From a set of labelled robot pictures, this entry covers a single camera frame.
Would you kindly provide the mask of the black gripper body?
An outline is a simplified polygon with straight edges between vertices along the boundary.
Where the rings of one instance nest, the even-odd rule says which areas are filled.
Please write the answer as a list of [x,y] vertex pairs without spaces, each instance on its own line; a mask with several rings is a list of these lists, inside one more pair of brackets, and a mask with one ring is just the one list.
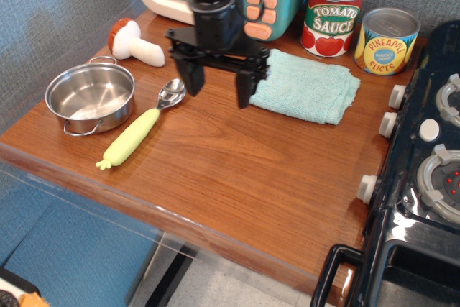
[[174,59],[235,73],[267,72],[269,51],[244,32],[241,0],[189,0],[188,5],[195,24],[165,33],[171,41]]

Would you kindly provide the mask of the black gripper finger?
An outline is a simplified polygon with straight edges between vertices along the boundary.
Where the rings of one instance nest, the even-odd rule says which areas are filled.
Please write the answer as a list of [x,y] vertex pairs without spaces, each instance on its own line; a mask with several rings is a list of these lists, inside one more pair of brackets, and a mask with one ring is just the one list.
[[174,58],[174,60],[187,92],[192,97],[197,96],[205,84],[203,59]]
[[240,109],[249,106],[249,100],[256,93],[259,82],[260,72],[258,70],[241,69],[236,74],[236,91]]

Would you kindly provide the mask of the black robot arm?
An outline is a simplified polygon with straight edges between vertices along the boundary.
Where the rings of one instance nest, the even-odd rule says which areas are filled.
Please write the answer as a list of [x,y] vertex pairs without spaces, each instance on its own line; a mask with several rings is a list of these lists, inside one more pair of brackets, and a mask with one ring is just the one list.
[[204,69],[235,73],[239,108],[248,107],[257,85],[267,77],[270,51],[244,31],[243,0],[188,0],[194,25],[169,29],[171,57],[188,93],[205,83]]

